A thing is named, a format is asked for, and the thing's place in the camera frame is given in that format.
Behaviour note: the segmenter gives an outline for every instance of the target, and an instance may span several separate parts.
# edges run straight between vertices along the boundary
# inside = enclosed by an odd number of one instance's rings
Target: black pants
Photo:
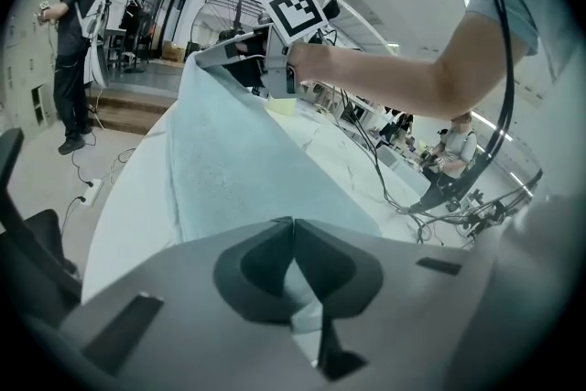
[[[431,186],[429,186],[428,191],[423,194],[420,202],[433,202],[441,200],[441,187],[447,186],[451,182],[457,181],[457,179],[452,178],[444,173],[434,173],[429,168],[423,168],[423,176],[429,179]]]
[[[78,139],[88,124],[87,100],[83,87],[83,70],[87,49],[80,54],[57,56],[53,100],[65,124],[65,138]]]

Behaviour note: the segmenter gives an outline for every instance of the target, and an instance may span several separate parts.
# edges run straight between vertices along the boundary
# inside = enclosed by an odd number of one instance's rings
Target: black t-shirt
[[[85,17],[95,0],[60,1],[63,4],[67,4],[69,10],[60,19],[57,28],[59,33],[57,39],[57,55],[70,56],[71,54],[84,52],[88,47],[88,40],[81,34],[81,25],[77,18],[77,9],[75,8],[75,5],[77,4],[80,7],[81,17]]]
[[[413,122],[413,114],[403,114],[401,117],[399,117],[399,120],[396,123],[396,125],[398,125],[398,127],[400,129],[403,129],[404,131],[408,131],[409,125],[412,122]]]

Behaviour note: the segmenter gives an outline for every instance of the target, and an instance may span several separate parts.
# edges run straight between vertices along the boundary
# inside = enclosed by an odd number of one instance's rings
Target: locker
[[[44,1],[55,5],[59,0],[15,0],[2,32],[5,108],[12,124],[23,129],[27,140],[57,118],[53,102],[57,30],[40,26],[36,20]]]

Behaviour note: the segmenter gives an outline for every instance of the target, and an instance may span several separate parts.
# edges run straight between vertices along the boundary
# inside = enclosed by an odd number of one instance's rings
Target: cardboard box
[[[163,42],[163,53],[161,54],[161,59],[172,60],[173,62],[181,62],[184,56],[185,48],[179,48],[171,41]]]

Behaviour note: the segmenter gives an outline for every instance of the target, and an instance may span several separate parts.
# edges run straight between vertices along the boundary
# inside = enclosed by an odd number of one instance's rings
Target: chair
[[[81,302],[81,282],[63,255],[59,220],[43,211],[23,221],[7,185],[22,147],[20,129],[0,136],[0,276],[16,311],[57,327]]]

